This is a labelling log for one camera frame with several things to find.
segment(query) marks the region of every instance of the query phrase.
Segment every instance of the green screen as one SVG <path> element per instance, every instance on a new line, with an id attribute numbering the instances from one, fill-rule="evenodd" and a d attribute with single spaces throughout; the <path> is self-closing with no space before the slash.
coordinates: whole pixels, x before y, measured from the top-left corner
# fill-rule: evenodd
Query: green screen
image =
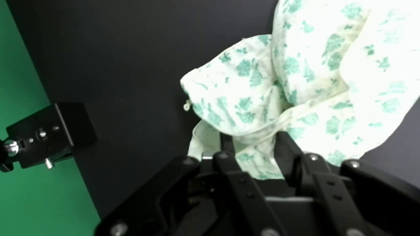
<path id="1" fill-rule="evenodd" d="M 0 0 L 0 139 L 5 127 L 47 106 L 5 0 Z M 93 235 L 98 215 L 73 159 L 0 172 L 0 235 Z"/>

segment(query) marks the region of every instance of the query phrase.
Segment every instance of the crumpled cloth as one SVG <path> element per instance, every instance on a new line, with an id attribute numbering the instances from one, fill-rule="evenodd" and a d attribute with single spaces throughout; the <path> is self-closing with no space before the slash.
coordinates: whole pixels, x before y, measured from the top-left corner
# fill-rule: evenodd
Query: crumpled cloth
<path id="1" fill-rule="evenodd" d="M 233 136 L 240 168 L 282 178 L 274 134 L 333 165 L 380 146 L 418 98 L 410 0 L 280 0 L 272 31 L 245 38 L 181 79 L 200 122 L 188 156 Z"/>

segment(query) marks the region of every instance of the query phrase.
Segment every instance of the white fabric with green pattern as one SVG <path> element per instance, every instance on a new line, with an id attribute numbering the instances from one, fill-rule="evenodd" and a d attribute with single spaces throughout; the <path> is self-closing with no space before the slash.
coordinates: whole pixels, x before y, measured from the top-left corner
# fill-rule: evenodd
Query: white fabric with green pattern
<path id="1" fill-rule="evenodd" d="M 420 93 L 413 1 L 280 0 L 272 33 L 242 39 L 181 80 L 202 118 L 188 155 L 233 136 L 238 165 L 282 178 L 274 134 L 330 164 L 380 146 Z"/>

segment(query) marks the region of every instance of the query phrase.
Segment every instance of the green backdrop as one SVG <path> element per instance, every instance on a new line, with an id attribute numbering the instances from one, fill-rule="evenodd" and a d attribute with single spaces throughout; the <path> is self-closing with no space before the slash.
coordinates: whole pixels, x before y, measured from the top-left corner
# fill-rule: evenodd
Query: green backdrop
<path id="1" fill-rule="evenodd" d="M 48 100 L 5 0 L 0 0 L 0 139 Z M 91 235 L 98 215 L 73 159 L 0 173 L 0 235 Z"/>

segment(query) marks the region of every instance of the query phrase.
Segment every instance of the green floral cloth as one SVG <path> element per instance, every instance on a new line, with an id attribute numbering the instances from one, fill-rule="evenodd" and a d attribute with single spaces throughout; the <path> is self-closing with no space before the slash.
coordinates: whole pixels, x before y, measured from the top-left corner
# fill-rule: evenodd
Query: green floral cloth
<path id="1" fill-rule="evenodd" d="M 181 79 L 196 115 L 188 155 L 233 136 L 238 165 L 282 178 L 274 134 L 330 164 L 380 146 L 418 98 L 413 1 L 280 0 L 272 33 L 242 39 Z"/>

